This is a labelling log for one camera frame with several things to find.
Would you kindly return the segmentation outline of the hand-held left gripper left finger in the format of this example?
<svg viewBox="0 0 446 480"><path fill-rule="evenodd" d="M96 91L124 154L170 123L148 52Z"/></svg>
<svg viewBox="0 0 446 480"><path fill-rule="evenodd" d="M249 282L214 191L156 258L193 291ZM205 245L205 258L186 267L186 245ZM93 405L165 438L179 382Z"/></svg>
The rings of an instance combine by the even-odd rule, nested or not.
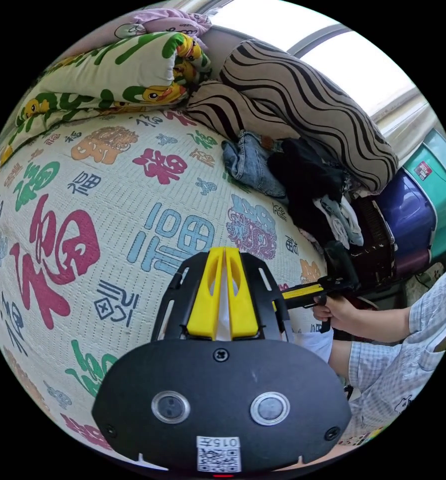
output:
<svg viewBox="0 0 446 480"><path fill-rule="evenodd" d="M219 323L224 248L209 250L186 329L193 337L215 340Z"/></svg>

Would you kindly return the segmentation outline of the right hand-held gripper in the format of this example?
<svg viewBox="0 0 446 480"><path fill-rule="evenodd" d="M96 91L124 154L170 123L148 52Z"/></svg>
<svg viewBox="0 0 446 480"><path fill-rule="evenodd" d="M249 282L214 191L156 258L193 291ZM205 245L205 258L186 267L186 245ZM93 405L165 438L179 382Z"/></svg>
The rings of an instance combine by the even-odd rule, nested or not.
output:
<svg viewBox="0 0 446 480"><path fill-rule="evenodd" d="M285 306L288 310L297 308L312 308L315 305L315 297L322 298L324 303L326 302L326 297L344 297L352 305L354 305L351 302L351 299L354 296L353 286L344 281L341 281L339 284L328 284L324 289L319 283L300 284L285 290L281 290L280 293L283 296ZM333 328L329 321L320 323L321 334L327 333Z"/></svg>

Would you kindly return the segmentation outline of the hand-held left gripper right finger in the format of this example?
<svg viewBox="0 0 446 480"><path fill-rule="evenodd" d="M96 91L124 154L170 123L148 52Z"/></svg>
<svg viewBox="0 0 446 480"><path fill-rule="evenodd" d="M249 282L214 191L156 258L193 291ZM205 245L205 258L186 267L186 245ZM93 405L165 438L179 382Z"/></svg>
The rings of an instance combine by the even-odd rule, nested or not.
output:
<svg viewBox="0 0 446 480"><path fill-rule="evenodd" d="M253 338L259 332L259 325L238 248L225 248L225 265L231 340Z"/></svg>

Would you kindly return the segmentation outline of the person's right hand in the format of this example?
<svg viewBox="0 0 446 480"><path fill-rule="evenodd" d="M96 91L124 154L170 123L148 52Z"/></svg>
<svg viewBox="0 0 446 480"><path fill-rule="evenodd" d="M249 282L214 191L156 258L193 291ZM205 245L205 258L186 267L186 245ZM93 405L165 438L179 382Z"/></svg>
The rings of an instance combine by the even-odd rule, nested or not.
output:
<svg viewBox="0 0 446 480"><path fill-rule="evenodd" d="M355 321L358 317L356 307L343 296L335 298L314 297L315 306L312 308L314 318L319 322L330 322L334 329L353 334Z"/></svg>

